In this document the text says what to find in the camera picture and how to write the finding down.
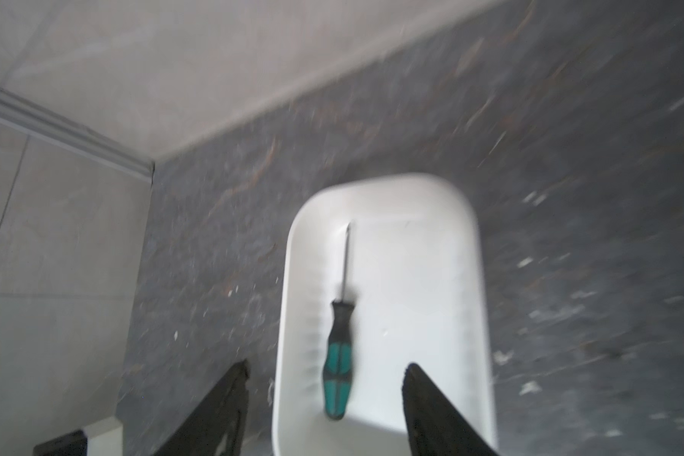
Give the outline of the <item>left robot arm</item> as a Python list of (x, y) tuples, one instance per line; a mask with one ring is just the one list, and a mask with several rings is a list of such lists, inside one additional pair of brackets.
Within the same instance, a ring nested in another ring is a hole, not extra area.
[(95, 422), (33, 448), (33, 456), (122, 456), (123, 424), (116, 417)]

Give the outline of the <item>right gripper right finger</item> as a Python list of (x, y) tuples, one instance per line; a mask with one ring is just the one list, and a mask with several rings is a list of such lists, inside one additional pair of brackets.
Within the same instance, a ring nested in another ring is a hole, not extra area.
[(498, 455), (418, 364), (406, 368), (402, 397), (412, 455)]

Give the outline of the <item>white plastic bin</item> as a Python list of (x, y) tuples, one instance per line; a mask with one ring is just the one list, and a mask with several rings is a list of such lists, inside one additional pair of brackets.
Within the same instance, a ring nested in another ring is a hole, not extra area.
[[(288, 235), (272, 425), (277, 455), (407, 455), (402, 387), (418, 365), (497, 446), (477, 220), (446, 180), (404, 174), (322, 190)], [(333, 302), (353, 302), (349, 405), (324, 407)]]

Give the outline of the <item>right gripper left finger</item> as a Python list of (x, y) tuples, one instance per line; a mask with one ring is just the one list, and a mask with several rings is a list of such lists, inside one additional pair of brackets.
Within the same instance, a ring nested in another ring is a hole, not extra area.
[(249, 363), (235, 363), (155, 455), (241, 454), (249, 377)]

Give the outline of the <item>green black screwdriver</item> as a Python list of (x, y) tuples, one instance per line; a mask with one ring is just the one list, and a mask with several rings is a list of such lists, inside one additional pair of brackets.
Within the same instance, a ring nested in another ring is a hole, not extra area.
[(340, 421), (347, 410), (353, 384), (352, 315), (355, 304), (348, 290), (351, 234), (345, 230), (342, 277), (338, 298), (332, 301), (332, 329), (322, 370), (324, 410), (329, 419)]

